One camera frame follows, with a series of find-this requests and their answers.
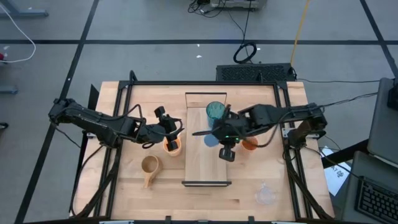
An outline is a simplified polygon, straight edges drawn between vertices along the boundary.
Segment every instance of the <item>gray floor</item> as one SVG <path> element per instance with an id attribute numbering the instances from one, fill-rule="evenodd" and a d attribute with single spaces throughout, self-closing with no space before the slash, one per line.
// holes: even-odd
<path id="1" fill-rule="evenodd" d="M 47 9 L 45 19 L 17 20 L 33 39 L 78 40 L 93 0 L 15 0 L 21 8 Z M 386 40 L 398 40 L 395 0 L 367 0 Z M 216 18 L 188 14 L 189 2 L 101 0 L 88 39 L 241 39 L 241 31 L 227 12 Z M 269 0 L 265 9 L 251 14 L 247 38 L 292 40 L 305 0 Z M 233 11 L 242 26 L 246 12 Z M 23 39 L 7 19 L 0 20 L 2 39 Z M 303 26 L 305 40 L 377 40 L 357 0 L 313 0 Z M 254 62 L 290 60 L 292 45 L 258 45 Z M 85 45 L 68 96 L 86 105 L 89 87 L 125 80 L 133 69 L 139 80 L 214 80 L 217 65 L 233 64 L 238 45 Z M 389 46 L 398 58 L 398 46 Z M 9 60 L 29 56 L 32 46 L 0 44 Z M 0 135 L 0 223 L 12 223 L 24 196 L 44 136 L 47 113 L 58 97 L 75 54 L 76 45 L 38 45 L 32 60 L 0 67 L 0 83 L 17 85 L 18 95 L 0 95 L 0 120 L 10 124 Z M 393 74 L 378 45 L 299 45 L 294 67 L 310 80 L 375 80 Z M 309 101 L 319 104 L 377 91 L 377 84 L 306 83 Z M 328 136 L 341 147 L 366 139 L 375 98 L 333 106 L 326 110 Z M 78 128 L 61 127 L 80 141 Z M 335 147 L 327 139 L 321 145 Z M 66 218 L 78 149 L 55 134 L 26 222 Z"/>

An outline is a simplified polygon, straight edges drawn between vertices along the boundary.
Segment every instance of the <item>wooden table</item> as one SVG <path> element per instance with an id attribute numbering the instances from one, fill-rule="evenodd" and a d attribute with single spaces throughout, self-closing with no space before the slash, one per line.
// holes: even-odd
<path id="1" fill-rule="evenodd" d="M 99 94 L 97 111 L 112 114 L 116 99 L 118 82 L 104 82 Z M 157 123 L 154 110 L 163 105 L 166 113 L 174 118 L 187 119 L 185 92 L 225 92 L 226 102 L 232 105 L 232 111 L 238 111 L 258 103 L 275 106 L 274 90 L 271 86 L 229 86 L 229 85 L 134 85 L 130 107 L 139 103 L 147 123 Z M 306 105 L 307 97 L 303 83 L 288 83 L 292 106 Z M 133 111 L 131 116 L 138 116 Z M 271 131 L 257 136 L 259 144 L 266 142 Z M 182 132 L 182 144 L 185 146 L 185 131 Z M 309 139 L 307 144 L 318 149 L 316 140 Z M 98 141 L 90 139 L 85 159 L 98 148 Z M 173 220 L 226 220 L 245 221 L 254 216 L 256 221 L 295 220 L 285 161 L 282 158 L 282 137 L 277 132 L 271 144 L 256 149 L 251 154 L 236 153 L 236 160 L 227 164 L 228 187 L 184 187 L 181 181 L 185 172 L 185 151 L 178 157 L 170 157 L 156 144 L 150 149 L 125 141 L 119 167 L 118 182 L 113 204 L 112 219 L 164 220 L 171 215 Z M 98 188 L 104 160 L 103 149 L 95 155 L 81 173 L 76 192 L 74 208 L 80 211 Z M 141 161 L 147 155 L 158 156 L 164 164 L 163 171 L 157 176 L 149 189 L 144 189 Z M 325 211 L 334 216 L 331 206 L 322 162 L 317 153 L 302 150 L 302 161 L 309 191 Z M 256 202 L 255 193 L 265 183 L 275 194 L 271 205 Z M 302 194 L 297 188 L 301 216 L 305 217 Z M 104 194 L 101 214 L 105 214 L 108 192 Z"/>

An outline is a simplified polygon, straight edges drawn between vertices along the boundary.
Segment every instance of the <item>wooden cup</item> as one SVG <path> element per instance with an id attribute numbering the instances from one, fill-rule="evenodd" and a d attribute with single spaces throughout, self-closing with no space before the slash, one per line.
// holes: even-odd
<path id="1" fill-rule="evenodd" d="M 144 171 L 144 188 L 148 188 L 152 184 L 152 180 L 162 170 L 162 161 L 156 156 L 147 156 L 141 162 Z"/>

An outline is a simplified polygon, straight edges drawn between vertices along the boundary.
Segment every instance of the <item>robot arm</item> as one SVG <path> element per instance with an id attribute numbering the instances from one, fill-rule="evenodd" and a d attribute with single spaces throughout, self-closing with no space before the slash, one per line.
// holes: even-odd
<path id="1" fill-rule="evenodd" d="M 155 114 L 159 119 L 159 123 L 148 125 L 146 124 L 146 119 L 142 117 L 135 118 L 126 115 L 112 117 L 89 110 L 76 103 L 73 99 L 56 99 L 50 110 L 49 117 L 51 122 L 56 125 L 73 123 L 85 131 L 95 134 L 100 144 L 107 147 L 117 147 L 123 139 L 127 139 L 143 144 L 142 147 L 147 149 L 156 143 L 162 142 L 166 136 L 168 140 L 167 147 L 172 151 L 177 148 L 174 140 L 176 140 L 177 134 L 183 128 L 181 126 L 177 130 L 175 125 L 176 121 L 181 123 L 181 119 L 171 118 L 169 115 L 164 115 L 164 113 L 164 107 L 158 107 L 155 110 Z"/>
<path id="2" fill-rule="evenodd" d="M 214 135 L 220 144 L 224 145 L 224 148 L 220 150 L 219 157 L 233 162 L 235 152 L 231 149 L 240 140 L 265 133 L 277 124 L 294 121 L 303 122 L 298 128 L 287 134 L 288 144 L 292 147 L 305 145 L 305 137 L 308 134 L 319 134 L 320 137 L 325 135 L 323 129 L 327 122 L 321 108 L 315 103 L 287 108 L 258 104 L 238 111 L 238 113 L 231 112 L 231 105 L 228 105 L 221 119 L 214 122 L 211 131 L 201 131 L 193 133 L 193 135 Z M 257 147 L 266 147 L 267 145 L 268 143 Z"/>

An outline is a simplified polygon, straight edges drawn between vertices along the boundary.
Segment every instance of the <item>black keyboard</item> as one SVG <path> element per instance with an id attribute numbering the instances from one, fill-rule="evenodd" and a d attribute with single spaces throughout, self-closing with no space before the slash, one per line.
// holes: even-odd
<path id="1" fill-rule="evenodd" d="M 398 224 L 397 191 L 366 177 L 360 177 L 355 210 L 383 223 Z"/>

